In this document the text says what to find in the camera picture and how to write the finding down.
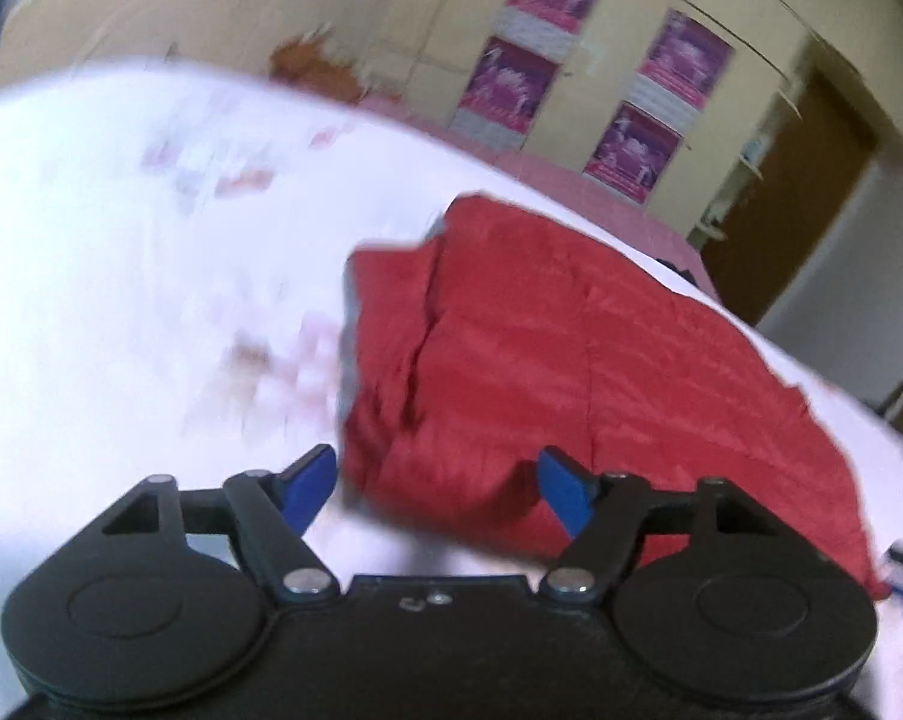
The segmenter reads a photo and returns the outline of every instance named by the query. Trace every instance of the beige wall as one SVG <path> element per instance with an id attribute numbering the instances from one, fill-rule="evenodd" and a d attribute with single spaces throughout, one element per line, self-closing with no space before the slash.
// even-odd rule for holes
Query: beige wall
<path id="1" fill-rule="evenodd" d="M 275 46 L 331 23 L 354 55 L 388 0 L 32 0 L 8 20 L 0 88 L 117 55 L 178 55 L 259 73 Z"/>
<path id="2" fill-rule="evenodd" d="M 447 122 L 504 0 L 392 0 L 368 64 L 414 107 Z M 669 7 L 736 49 L 704 116 L 649 202 L 688 232 L 737 165 L 817 36 L 856 68 L 903 138 L 903 15 L 895 0 L 600 0 L 525 148 L 581 170 Z"/>

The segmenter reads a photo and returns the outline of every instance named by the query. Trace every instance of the pink surface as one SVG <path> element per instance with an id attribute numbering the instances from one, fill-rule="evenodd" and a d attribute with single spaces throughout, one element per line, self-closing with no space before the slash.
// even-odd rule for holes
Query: pink surface
<path id="1" fill-rule="evenodd" d="M 369 95 L 359 103 L 359 107 L 397 122 L 404 122 L 448 146 L 459 148 L 494 165 L 501 172 L 537 189 L 541 194 L 547 194 L 568 210 L 582 215 L 643 254 L 667 260 L 678 266 L 679 271 L 691 271 L 699 289 L 710 298 L 719 299 L 712 279 L 704 269 L 701 256 L 684 238 L 666 224 L 647 215 L 644 210 L 618 199 L 580 173 L 531 154 L 496 151 L 481 143 L 474 143 L 470 138 L 450 132 L 440 124 L 416 117 L 403 103 L 396 103 L 395 100 L 380 95 Z"/>

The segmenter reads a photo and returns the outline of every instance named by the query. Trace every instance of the poster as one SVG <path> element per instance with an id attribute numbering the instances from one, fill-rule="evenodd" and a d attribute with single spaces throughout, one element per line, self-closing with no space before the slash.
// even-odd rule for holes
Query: poster
<path id="1" fill-rule="evenodd" d="M 574 50 L 584 20 L 597 0 L 508 0 L 496 34 L 554 62 Z"/>
<path id="2" fill-rule="evenodd" d="M 529 50 L 491 38 L 450 129 L 494 148 L 519 148 L 557 70 Z"/>
<path id="3" fill-rule="evenodd" d="M 712 96 L 733 51 L 712 30 L 671 10 L 627 100 L 686 134 Z"/>
<path id="4" fill-rule="evenodd" d="M 630 103 L 621 103 L 584 174 L 643 205 L 682 137 Z"/>

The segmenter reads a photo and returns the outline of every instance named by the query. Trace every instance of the folded red garment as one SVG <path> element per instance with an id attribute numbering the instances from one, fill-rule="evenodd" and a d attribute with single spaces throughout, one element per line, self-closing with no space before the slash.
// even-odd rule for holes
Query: folded red garment
<path id="1" fill-rule="evenodd" d="M 555 556 L 536 487 L 557 445 L 595 472 L 725 476 L 877 590 L 851 471 L 737 329 L 611 247 L 459 197 L 414 250 L 359 250 L 344 474 L 386 512 Z M 650 539 L 643 560 L 678 548 Z"/>

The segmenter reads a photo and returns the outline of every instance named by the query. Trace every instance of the wooden door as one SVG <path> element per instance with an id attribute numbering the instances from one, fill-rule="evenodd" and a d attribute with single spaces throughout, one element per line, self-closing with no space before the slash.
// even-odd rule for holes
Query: wooden door
<path id="1" fill-rule="evenodd" d="M 824 76 L 815 74 L 792 117 L 728 212 L 726 241 L 702 258 L 728 309 L 755 324 L 827 231 L 875 150 L 875 134 Z"/>

